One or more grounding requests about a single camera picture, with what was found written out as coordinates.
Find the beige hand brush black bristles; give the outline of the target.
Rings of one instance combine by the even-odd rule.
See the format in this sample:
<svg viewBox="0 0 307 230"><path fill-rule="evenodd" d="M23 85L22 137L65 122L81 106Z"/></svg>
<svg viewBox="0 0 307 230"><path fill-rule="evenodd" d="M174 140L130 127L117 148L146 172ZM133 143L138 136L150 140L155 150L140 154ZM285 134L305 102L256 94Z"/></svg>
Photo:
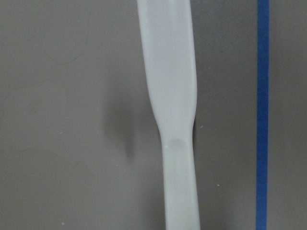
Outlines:
<svg viewBox="0 0 307 230"><path fill-rule="evenodd" d="M193 152L197 76L188 0L137 2L146 80L163 157L165 227L198 230Z"/></svg>

